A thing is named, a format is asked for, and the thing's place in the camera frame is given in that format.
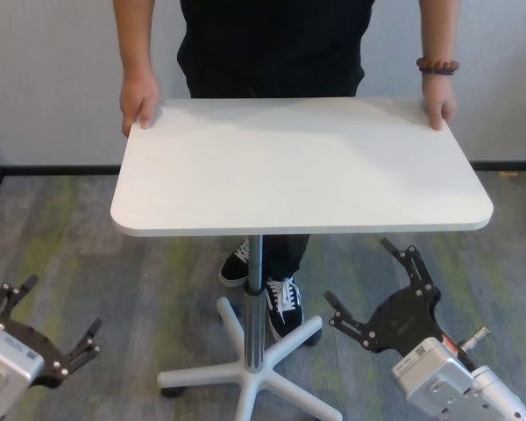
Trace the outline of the person's left hand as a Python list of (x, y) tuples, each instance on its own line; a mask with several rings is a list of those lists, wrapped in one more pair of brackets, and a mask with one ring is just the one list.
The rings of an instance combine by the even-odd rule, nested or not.
[(457, 99), (449, 75), (423, 75), (422, 94), (424, 110), (430, 127), (441, 131), (456, 116)]

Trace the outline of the person's right hand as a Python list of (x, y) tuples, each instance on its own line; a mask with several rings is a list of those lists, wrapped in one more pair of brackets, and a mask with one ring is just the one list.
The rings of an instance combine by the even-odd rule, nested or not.
[(152, 125), (158, 110), (159, 93), (157, 79), (151, 68), (124, 71), (119, 103), (122, 133), (126, 138), (135, 123), (139, 123), (142, 129)]

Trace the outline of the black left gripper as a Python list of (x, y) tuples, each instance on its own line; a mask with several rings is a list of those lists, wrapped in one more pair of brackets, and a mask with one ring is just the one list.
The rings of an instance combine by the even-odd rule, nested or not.
[(95, 336), (103, 325), (97, 318), (83, 334), (74, 348), (62, 354), (60, 349), (43, 333), (11, 318), (13, 309), (35, 287), (39, 277), (30, 275), (19, 287), (8, 282), (0, 288), (0, 332), (14, 339), (15, 346), (25, 356), (41, 357), (44, 366), (30, 382), (30, 387), (57, 389), (66, 377), (91, 362), (101, 351)]

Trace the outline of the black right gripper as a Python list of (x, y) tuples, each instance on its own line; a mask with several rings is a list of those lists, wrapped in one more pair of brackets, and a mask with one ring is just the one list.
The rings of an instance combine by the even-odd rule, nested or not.
[(400, 250), (388, 238), (380, 243), (404, 267), (411, 287), (389, 296), (367, 323), (356, 320), (340, 299), (326, 290), (324, 298), (334, 309), (328, 324), (373, 353), (395, 350), (406, 356), (425, 339), (441, 342), (442, 329), (435, 317), (441, 293), (434, 287), (418, 248), (411, 245)]

